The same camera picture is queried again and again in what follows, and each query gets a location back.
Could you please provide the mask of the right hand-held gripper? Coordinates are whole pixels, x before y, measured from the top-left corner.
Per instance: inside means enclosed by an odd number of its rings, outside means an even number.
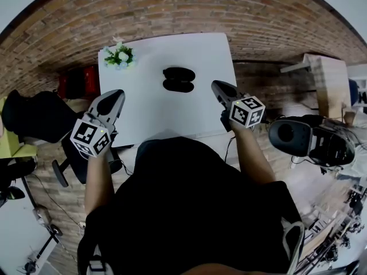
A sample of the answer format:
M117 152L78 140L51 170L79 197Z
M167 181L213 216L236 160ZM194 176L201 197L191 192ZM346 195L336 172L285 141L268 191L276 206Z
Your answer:
M227 132L232 130L230 121L245 128L253 128L262 122L266 107L257 97L241 93L236 86L219 80L214 80L211 88L224 107L220 120Z

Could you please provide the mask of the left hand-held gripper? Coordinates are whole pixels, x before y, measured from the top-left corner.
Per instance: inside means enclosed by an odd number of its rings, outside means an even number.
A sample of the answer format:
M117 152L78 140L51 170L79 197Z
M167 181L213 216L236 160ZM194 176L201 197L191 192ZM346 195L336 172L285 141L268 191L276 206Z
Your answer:
M114 141L118 134L115 122L125 101L121 89L108 91L93 100L81 119L76 121L70 141L83 157L97 157Z

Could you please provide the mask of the black case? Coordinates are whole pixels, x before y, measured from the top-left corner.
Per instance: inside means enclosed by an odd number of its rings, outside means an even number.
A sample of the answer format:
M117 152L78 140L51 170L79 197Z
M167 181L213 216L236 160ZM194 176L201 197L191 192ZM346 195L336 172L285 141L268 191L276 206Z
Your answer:
M189 93L194 89L192 83L196 77L196 74L187 68L182 67L169 67L163 70L165 80L163 81L163 87L172 92Z

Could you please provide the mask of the person's left forearm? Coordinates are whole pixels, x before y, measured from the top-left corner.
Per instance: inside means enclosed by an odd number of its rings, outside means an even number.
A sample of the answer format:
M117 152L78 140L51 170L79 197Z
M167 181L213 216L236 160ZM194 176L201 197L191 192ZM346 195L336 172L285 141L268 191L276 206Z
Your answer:
M97 157L88 159L87 181L85 184L84 208L86 215L105 206L115 195L110 166L107 160L108 146Z

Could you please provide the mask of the person's right forearm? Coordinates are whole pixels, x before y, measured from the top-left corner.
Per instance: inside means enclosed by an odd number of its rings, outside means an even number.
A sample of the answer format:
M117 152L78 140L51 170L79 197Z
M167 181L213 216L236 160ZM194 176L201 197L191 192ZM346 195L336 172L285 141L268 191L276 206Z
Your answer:
M275 173L264 156L252 130L234 121L229 123L236 138L241 172L257 184L275 182Z

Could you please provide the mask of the red fire extinguisher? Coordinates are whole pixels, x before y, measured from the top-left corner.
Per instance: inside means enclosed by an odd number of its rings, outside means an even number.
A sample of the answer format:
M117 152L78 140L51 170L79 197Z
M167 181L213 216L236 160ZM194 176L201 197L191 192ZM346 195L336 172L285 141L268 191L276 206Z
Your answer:
M83 69L86 95L99 95L99 70L97 65L87 66Z
M62 99L67 98L67 82L68 76L66 74L59 77L57 93Z

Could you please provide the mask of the black and grey office chair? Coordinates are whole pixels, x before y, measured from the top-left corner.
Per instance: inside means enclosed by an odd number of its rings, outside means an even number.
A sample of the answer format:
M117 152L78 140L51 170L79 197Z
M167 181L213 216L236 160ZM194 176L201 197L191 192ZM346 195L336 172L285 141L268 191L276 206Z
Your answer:
M281 117L269 127L268 137L278 150L308 157L322 167L341 167L355 157L355 142L347 126L320 115Z

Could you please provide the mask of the green plant with white flowers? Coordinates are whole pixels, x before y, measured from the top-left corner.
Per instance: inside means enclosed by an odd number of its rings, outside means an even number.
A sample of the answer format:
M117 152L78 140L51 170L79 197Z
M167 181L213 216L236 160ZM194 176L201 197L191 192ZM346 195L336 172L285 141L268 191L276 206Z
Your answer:
M116 70L129 69L136 64L136 55L133 48L118 42L114 49L105 46L103 48L103 63L105 67L113 67Z

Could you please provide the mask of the black metal stand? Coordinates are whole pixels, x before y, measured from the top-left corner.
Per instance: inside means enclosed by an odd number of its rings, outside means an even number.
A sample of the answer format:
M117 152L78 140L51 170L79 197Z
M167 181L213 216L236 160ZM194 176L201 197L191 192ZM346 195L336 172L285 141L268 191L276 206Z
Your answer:
M36 204L36 201L30 192L26 178L23 177L21 180L30 199L30 203L33 206L32 213L36 222L48 233L47 240L44 241L41 248L32 252L23 268L24 275L37 275L41 271L44 263L46 263L48 256L55 246L61 244L60 238L63 236L63 233L59 227L52 223L52 218L48 209L43 205Z

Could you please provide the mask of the person's black shirt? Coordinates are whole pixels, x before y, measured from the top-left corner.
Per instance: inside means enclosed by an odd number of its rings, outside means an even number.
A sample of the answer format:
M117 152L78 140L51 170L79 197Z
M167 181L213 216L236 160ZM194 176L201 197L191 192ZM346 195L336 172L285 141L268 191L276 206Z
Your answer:
M86 218L77 252L96 248L114 275L181 275L203 264L286 273L300 221L286 184L258 185L207 145L175 137L141 144L134 173Z

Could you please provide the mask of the wooden rack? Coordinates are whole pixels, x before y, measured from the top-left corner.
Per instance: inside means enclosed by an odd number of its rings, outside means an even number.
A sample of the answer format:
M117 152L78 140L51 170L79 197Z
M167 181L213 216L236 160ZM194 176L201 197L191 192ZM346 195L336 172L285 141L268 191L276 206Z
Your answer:
M330 210L330 206L312 205L310 211L302 216L302 221L305 225L305 237L299 268L313 259L316 250L327 239L338 239L354 222L354 218L342 210Z

